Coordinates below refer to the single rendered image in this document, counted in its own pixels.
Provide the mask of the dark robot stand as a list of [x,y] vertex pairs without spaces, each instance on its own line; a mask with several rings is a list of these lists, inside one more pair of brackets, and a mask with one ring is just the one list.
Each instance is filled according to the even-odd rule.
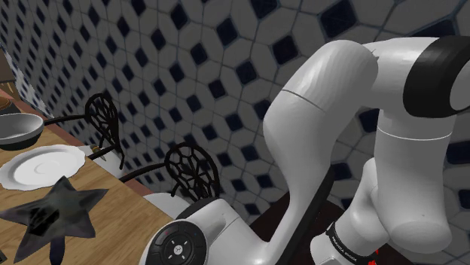
[[[274,231],[278,227],[280,220],[288,208],[288,204],[289,193],[285,193],[278,201],[273,203],[265,213],[253,221],[250,227],[261,239],[264,241],[270,241]],[[329,201],[324,202],[318,218],[310,225],[307,234],[303,237],[302,246],[296,250],[287,265],[314,265],[313,259],[310,255],[311,239],[322,233],[323,230],[326,229],[332,221],[336,221],[342,213],[343,209],[339,206]],[[378,256],[378,265],[415,265],[387,244],[379,249]]]

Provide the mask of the wooden table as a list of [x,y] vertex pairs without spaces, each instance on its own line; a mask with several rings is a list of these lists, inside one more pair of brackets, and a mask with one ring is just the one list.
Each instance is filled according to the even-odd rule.
[[[56,125],[45,126],[38,141],[19,151],[0,149],[0,167],[18,154],[50,145],[77,145],[63,139]],[[76,190],[106,189],[106,195],[90,210],[94,238],[66,237],[61,265],[139,265],[151,237],[170,217],[143,198],[137,181],[123,183],[86,156],[85,164],[67,178]],[[43,198],[52,188],[6,190],[0,185],[0,211]]]

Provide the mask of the dark grey star-shaped object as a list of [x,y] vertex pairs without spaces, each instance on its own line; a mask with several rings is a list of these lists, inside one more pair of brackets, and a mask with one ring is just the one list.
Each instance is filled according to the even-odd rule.
[[26,226],[14,263],[49,245],[50,265],[61,265],[67,236],[85,239],[96,236],[89,212],[107,192],[76,190],[63,176],[43,198],[0,211],[1,219]]

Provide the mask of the white scalloped plate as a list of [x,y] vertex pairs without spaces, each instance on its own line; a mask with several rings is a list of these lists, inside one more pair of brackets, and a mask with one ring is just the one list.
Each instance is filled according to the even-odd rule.
[[6,190],[30,191],[54,186],[85,164],[86,155],[71,145],[50,145],[18,154],[0,167],[0,185]]

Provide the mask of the grey frying pan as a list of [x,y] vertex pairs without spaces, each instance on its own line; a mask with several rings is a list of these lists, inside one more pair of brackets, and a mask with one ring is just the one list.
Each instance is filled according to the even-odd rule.
[[0,115],[0,149],[19,151],[29,148],[38,141],[45,126],[86,117],[87,115],[81,114],[44,120],[29,113]]

